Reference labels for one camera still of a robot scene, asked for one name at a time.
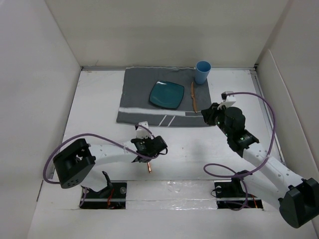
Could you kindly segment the blue plastic cup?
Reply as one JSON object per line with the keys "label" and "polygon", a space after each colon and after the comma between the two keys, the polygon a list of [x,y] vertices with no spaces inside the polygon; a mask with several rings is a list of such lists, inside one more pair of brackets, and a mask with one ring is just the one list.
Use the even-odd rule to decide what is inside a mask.
{"label": "blue plastic cup", "polygon": [[210,70],[211,65],[209,62],[199,61],[195,66],[195,82],[199,85],[204,84]]}

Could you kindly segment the copper knife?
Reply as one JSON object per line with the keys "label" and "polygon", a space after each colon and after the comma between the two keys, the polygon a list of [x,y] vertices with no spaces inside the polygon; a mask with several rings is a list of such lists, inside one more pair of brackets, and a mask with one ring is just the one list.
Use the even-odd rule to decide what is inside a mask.
{"label": "copper knife", "polygon": [[194,82],[191,83],[191,98],[192,98],[192,106],[195,113],[198,112],[196,98],[195,98],[195,89],[194,89]]}

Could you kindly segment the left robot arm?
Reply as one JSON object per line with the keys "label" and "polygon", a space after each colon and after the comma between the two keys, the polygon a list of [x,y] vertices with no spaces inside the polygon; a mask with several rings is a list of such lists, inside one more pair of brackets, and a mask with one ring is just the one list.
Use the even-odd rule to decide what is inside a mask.
{"label": "left robot arm", "polygon": [[89,144],[80,138],[53,157],[56,174],[62,189],[77,185],[94,191],[99,197],[111,193],[111,180],[106,171],[96,173],[93,169],[109,163],[148,163],[159,155],[168,153],[168,145],[161,136],[133,138],[117,143],[93,134],[108,144]]}

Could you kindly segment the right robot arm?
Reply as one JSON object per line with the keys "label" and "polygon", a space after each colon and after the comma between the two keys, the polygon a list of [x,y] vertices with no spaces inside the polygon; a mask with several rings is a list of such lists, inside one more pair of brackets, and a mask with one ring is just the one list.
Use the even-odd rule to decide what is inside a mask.
{"label": "right robot arm", "polygon": [[242,196],[247,191],[279,210],[282,218],[293,228],[299,228],[319,215],[319,184],[313,179],[304,179],[270,157],[259,140],[245,129],[246,118],[237,107],[213,103],[202,110],[204,122],[217,126],[227,137],[229,147],[241,158],[260,167],[266,180],[257,178],[252,171],[230,184],[231,192]]}

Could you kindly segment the grey striped cloth placemat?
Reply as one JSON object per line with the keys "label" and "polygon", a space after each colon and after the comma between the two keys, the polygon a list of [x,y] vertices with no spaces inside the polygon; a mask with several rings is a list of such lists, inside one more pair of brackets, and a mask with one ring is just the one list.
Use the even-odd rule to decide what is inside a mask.
{"label": "grey striped cloth placemat", "polygon": [[116,122],[159,127],[206,127],[208,80],[194,68],[131,67],[125,70]]}

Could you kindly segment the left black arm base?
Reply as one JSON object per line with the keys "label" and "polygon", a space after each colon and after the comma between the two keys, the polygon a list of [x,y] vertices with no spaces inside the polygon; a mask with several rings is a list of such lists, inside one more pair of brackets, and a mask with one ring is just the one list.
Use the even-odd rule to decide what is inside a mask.
{"label": "left black arm base", "polygon": [[80,209],[103,209],[121,210],[126,208],[127,182],[112,181],[103,171],[103,188],[94,191],[91,188],[83,187],[82,196],[79,203]]}

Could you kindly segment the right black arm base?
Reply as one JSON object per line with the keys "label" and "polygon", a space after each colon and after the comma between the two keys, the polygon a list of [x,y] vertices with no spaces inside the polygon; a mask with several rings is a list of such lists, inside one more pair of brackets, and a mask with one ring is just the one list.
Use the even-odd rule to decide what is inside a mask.
{"label": "right black arm base", "polygon": [[237,178],[214,180],[211,196],[216,199],[217,209],[239,211],[241,209],[264,209],[262,200],[247,194],[244,186]]}

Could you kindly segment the teal square plate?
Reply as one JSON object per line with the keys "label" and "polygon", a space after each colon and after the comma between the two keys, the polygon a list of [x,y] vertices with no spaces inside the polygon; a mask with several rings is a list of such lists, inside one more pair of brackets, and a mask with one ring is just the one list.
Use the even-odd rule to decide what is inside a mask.
{"label": "teal square plate", "polygon": [[175,110],[179,107],[184,96],[184,86],[168,82],[157,81],[149,96],[149,102],[163,109]]}

